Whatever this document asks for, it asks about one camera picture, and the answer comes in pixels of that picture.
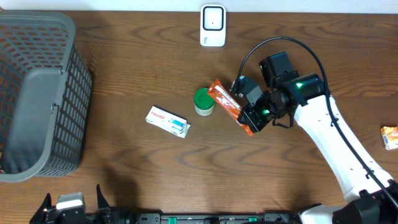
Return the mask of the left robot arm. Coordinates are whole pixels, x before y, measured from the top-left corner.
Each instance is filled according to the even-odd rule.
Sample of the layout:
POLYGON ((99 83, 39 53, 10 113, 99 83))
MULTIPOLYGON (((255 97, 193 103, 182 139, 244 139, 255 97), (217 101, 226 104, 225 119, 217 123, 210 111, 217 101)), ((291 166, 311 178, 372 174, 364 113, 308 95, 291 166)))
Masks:
POLYGON ((47 194, 39 209, 30 219, 30 224, 127 224, 135 223, 134 215, 126 209, 111 207, 99 185, 96 186, 98 211, 86 213, 81 192, 59 196, 56 205, 47 194))

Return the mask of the green lid jar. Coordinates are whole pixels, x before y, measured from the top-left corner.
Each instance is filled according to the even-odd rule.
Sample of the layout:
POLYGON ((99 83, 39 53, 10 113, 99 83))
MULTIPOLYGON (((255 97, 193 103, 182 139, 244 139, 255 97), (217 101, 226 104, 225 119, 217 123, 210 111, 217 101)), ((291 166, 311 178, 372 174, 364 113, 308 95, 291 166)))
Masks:
POLYGON ((215 101, 208 95, 207 88, 201 88, 196 91, 194 96, 195 111, 201 116, 212 114, 215 108, 215 101))

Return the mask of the red Top chocolate bar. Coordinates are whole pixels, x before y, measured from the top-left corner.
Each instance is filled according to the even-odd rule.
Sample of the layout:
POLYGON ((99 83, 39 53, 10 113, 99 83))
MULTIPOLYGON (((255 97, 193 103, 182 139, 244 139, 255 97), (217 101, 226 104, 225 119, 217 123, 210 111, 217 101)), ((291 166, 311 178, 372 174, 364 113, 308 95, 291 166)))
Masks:
POLYGON ((240 127, 242 127, 249 136, 253 136, 253 131, 246 124, 238 122, 242 107, 238 102, 225 90, 219 79, 216 79, 209 87, 207 94, 215 100, 240 127))

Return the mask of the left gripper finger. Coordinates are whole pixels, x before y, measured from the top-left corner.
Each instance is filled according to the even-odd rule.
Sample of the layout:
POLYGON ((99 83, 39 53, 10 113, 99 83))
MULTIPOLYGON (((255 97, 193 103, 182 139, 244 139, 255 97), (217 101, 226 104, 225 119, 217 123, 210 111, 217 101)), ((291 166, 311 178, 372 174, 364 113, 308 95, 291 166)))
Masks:
POLYGON ((39 209, 35 212, 33 217, 30 219, 29 224, 46 224, 47 218, 47 209, 52 206, 52 199, 50 194, 48 193, 44 201, 42 202, 39 209))
POLYGON ((98 216, 102 223, 111 224, 111 207, 102 194, 100 185, 96 185, 98 216))

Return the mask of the small orange box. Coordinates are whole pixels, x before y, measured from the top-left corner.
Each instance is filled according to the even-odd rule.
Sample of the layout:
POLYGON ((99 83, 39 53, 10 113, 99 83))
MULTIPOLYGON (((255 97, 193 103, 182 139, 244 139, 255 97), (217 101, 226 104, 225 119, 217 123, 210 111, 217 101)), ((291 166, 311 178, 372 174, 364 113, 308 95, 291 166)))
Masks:
POLYGON ((380 129, 386 150, 393 150, 398 148, 398 128, 397 127, 382 127, 380 129))

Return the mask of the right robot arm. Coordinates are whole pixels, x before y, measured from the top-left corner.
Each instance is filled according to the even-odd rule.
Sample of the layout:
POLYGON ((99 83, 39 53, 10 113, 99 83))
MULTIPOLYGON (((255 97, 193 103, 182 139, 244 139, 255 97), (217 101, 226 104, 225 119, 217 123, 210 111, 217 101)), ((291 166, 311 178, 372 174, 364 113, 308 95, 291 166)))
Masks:
POLYGON ((248 105, 238 122, 254 133, 268 123, 289 116, 311 137, 338 180, 346 205, 312 205, 299 211, 296 223, 397 223, 397 182, 365 150, 341 117, 323 80, 312 73, 299 76, 287 54, 280 52, 259 62, 269 90, 239 76, 234 90, 248 105))

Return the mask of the white Panadol box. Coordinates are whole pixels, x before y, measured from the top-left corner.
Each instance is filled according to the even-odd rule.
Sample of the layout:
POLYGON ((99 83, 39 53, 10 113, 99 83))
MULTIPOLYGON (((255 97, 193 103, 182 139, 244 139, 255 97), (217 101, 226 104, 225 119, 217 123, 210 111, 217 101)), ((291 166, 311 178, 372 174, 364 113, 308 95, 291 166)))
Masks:
POLYGON ((190 128, 190 124, 186 119, 169 113, 166 110, 160 109, 156 106, 153 106, 150 109, 148 115, 146 116, 146 122, 168 131, 180 138, 185 138, 190 128))

